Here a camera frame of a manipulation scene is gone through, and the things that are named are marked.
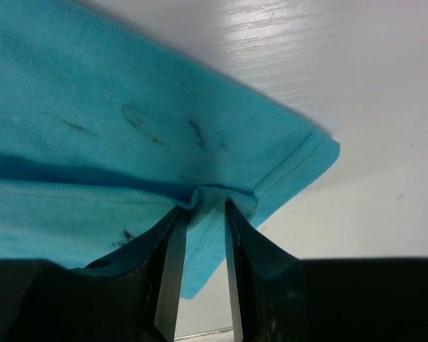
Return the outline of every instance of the folded cloth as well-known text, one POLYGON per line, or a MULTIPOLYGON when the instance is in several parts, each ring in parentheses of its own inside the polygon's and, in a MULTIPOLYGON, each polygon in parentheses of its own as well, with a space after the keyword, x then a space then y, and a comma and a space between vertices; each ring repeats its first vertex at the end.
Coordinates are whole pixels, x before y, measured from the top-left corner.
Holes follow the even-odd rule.
POLYGON ((338 144, 291 110, 63 0, 0 0, 0 258, 85 266, 174 205, 182 296, 225 257, 223 203, 257 226, 338 144))

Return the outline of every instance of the white table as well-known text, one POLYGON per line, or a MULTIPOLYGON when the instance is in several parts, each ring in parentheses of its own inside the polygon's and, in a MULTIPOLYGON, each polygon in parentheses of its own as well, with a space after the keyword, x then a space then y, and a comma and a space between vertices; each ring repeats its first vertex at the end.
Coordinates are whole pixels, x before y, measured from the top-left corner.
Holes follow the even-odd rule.
MULTIPOLYGON (((306 115, 341 143, 260 230, 301 258, 428 256, 428 0, 84 0, 306 115)), ((231 325, 225 264, 177 336, 231 325)))

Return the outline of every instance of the wrinkled fabric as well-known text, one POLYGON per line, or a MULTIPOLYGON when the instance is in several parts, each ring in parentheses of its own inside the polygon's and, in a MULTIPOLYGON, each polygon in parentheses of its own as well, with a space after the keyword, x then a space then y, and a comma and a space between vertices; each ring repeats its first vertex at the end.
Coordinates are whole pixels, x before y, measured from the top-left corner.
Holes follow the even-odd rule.
POLYGON ((0 259, 82 267, 191 210, 181 295, 225 257, 223 204, 257 226, 338 144, 296 113, 62 0, 0 0, 0 259))

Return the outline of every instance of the stitching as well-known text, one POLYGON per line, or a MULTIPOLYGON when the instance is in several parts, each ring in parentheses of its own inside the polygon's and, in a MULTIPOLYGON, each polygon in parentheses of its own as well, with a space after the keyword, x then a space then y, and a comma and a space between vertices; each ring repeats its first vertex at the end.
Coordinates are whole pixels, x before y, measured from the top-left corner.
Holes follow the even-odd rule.
POLYGON ((322 143, 325 140, 325 136, 323 136, 323 138, 321 139, 321 141, 319 142, 319 145, 317 145, 317 147, 309 154, 307 155, 307 157, 297 166, 295 166, 294 168, 292 168, 289 172, 287 172, 285 175, 282 176, 282 178, 280 180, 278 180, 272 187, 270 187, 268 190, 266 190, 258 199, 261 199, 263 196, 265 196, 269 191, 271 191, 276 185, 278 185, 280 182, 282 182, 284 180, 284 178, 286 178, 288 175, 290 175, 293 171, 295 171, 297 168, 299 168, 304 162, 306 162, 306 160, 308 160, 310 158, 310 156, 319 149, 319 147, 322 145, 322 143))
MULTIPOLYGON (((214 223, 214 220, 215 220, 215 218, 217 217, 217 212, 215 212, 214 214, 213 214, 213 217, 211 217, 211 220, 210 220, 210 222, 209 222, 209 224, 208 224, 208 227, 206 228, 206 230, 205 230, 205 232, 203 233, 203 235, 202 235, 202 237, 201 237, 201 239, 200 239, 200 241, 197 243, 197 246, 195 247, 195 249, 193 250, 193 252, 192 252, 192 254, 190 255, 190 257, 188 258, 188 260, 187 260, 187 265, 189 265, 189 263, 192 261, 192 259, 193 259, 193 256, 198 252, 198 250, 199 250, 199 247, 200 247, 200 242, 202 241, 202 240, 204 240, 205 239, 205 236, 206 236, 206 234, 208 233, 208 230, 212 227, 212 225, 213 225, 213 223, 214 223)), ((209 249, 209 247, 211 247, 211 245, 213 244, 213 240, 211 241, 211 243, 209 243, 209 246, 208 246, 208 248, 206 249, 206 250, 208 250, 209 249)), ((202 257, 198 260, 198 263, 195 265, 195 266, 193 266, 193 267, 191 267, 189 270, 188 270, 188 272, 187 272, 187 275, 189 276, 190 274, 192 274, 193 273, 193 271, 195 271, 195 269, 196 269, 196 267, 198 266, 198 264, 200 263, 200 260, 204 257, 204 255, 206 254, 206 252, 202 255, 202 257)))
POLYGON ((306 143, 311 139, 311 137, 314 135, 315 133, 315 127, 312 129, 312 132, 309 134, 309 136, 306 138, 305 141, 303 141, 300 146, 298 146, 296 148, 296 150, 294 150, 293 152, 291 152, 282 162, 280 162, 279 164, 276 165, 276 167, 274 169, 272 169, 266 176, 264 176, 264 178, 259 181, 259 183, 254 187, 254 191, 264 182, 266 181, 267 178, 269 178, 269 176, 271 176, 272 173, 274 173, 274 171, 276 171, 277 168, 279 168, 282 164, 284 164, 287 160, 289 160, 289 158, 291 158, 296 152, 298 152, 298 150, 300 150, 304 145, 306 145, 306 143))

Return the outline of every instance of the teal cloth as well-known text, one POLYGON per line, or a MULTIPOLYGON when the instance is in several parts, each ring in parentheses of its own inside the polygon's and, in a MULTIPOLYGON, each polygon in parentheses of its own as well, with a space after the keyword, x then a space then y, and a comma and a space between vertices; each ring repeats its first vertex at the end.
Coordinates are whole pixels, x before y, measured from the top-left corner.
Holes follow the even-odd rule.
POLYGON ((85 266, 192 212, 182 296, 338 144, 309 120, 79 4, 0 0, 0 258, 85 266))

